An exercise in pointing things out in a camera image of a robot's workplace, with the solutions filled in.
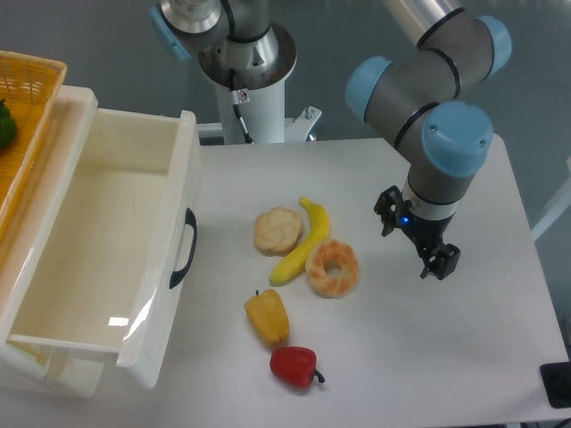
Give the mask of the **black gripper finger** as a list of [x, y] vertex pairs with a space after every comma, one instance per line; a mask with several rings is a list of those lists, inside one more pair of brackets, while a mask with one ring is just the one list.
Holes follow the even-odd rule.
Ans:
[[393, 185], [379, 194], [374, 212], [382, 223], [381, 235], [388, 236], [395, 228], [400, 228], [398, 209], [402, 202], [400, 189]]
[[434, 276], [443, 280], [456, 269], [460, 254], [460, 249], [450, 243], [438, 243], [434, 248], [423, 250], [420, 258], [424, 267], [420, 277], [424, 279], [427, 276]]

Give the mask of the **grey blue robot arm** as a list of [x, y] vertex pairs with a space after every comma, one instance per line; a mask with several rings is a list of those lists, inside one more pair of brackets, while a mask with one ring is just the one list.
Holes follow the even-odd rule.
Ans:
[[[509, 31], [474, 18], [456, 1], [389, 1], [386, 9], [416, 45], [403, 64], [364, 61], [344, 99], [410, 165], [403, 187], [383, 191], [375, 213], [383, 231], [401, 230], [424, 264], [443, 279], [459, 248], [443, 233], [492, 142], [492, 123], [460, 93], [500, 70], [512, 51]], [[270, 18], [266, 1], [159, 1], [149, 11], [163, 44], [179, 60], [197, 55], [216, 87], [226, 144], [283, 143], [300, 130], [285, 119], [284, 84], [297, 52]]]

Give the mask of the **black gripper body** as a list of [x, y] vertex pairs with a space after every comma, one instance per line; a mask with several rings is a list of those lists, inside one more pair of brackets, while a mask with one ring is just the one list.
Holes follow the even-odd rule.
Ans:
[[412, 210], [411, 201], [401, 202], [395, 211], [396, 225], [413, 242], [421, 259], [440, 254], [454, 254], [456, 247], [443, 241], [443, 234], [452, 216], [441, 219], [421, 218]]

